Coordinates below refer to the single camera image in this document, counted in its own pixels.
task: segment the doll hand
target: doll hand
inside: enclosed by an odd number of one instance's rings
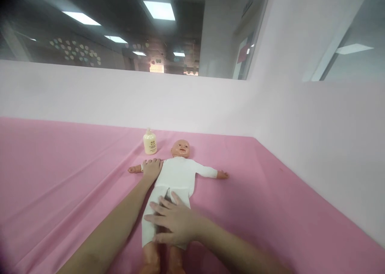
[[[229,174],[227,172],[218,171],[217,179],[228,179]]]
[[[140,173],[141,171],[142,171],[142,165],[137,165],[137,166],[128,168],[128,172],[131,174]]]

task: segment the lotion bottle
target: lotion bottle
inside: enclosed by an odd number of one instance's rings
[[[150,128],[147,128],[146,133],[143,136],[144,151],[147,155],[153,155],[156,153],[156,136],[151,132]]]

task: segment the bald doll head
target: bald doll head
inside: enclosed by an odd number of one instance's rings
[[[171,148],[171,154],[173,157],[190,157],[190,144],[186,140],[178,140]]]

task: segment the glass window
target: glass window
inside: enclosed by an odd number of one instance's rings
[[[0,58],[246,79],[266,0],[15,0]]]
[[[385,0],[364,0],[321,81],[385,77]]]

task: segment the bottle label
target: bottle label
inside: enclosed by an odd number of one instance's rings
[[[150,152],[155,152],[156,151],[156,144],[155,141],[150,142]]]

